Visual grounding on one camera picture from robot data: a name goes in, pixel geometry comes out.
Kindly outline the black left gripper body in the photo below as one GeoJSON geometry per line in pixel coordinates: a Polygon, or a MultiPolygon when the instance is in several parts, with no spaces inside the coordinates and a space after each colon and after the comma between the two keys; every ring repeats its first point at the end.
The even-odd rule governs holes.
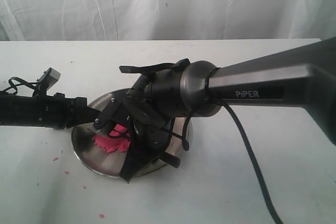
{"type": "Polygon", "coordinates": [[[70,128],[72,114],[87,107],[87,98],[66,98],[63,94],[38,99],[37,122],[39,126],[53,129],[70,128]]]}

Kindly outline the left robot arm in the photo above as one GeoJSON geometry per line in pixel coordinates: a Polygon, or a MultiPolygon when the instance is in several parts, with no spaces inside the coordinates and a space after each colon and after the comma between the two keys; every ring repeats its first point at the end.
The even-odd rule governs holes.
{"type": "Polygon", "coordinates": [[[87,104],[87,98],[67,98],[63,93],[46,94],[40,82],[18,77],[8,80],[1,91],[1,126],[46,127],[69,129],[94,122],[100,111],[87,104]]]}

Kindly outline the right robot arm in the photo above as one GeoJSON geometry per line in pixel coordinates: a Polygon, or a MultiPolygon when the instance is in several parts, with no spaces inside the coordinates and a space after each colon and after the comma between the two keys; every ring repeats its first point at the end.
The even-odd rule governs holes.
{"type": "Polygon", "coordinates": [[[222,68],[183,59],[120,71],[139,74],[123,98],[132,140],[120,171],[126,181],[155,159],[180,165],[150,129],[171,136],[175,118],[210,117],[228,105],[302,107],[335,142],[334,38],[222,68]]]}

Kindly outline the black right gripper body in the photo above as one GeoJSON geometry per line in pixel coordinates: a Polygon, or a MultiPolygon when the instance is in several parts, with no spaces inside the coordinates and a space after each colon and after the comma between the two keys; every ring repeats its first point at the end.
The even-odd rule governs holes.
{"type": "Polygon", "coordinates": [[[158,156],[165,152],[172,138],[170,132],[173,120],[169,119],[162,127],[142,124],[132,117],[130,124],[131,149],[142,156],[158,156]]]}

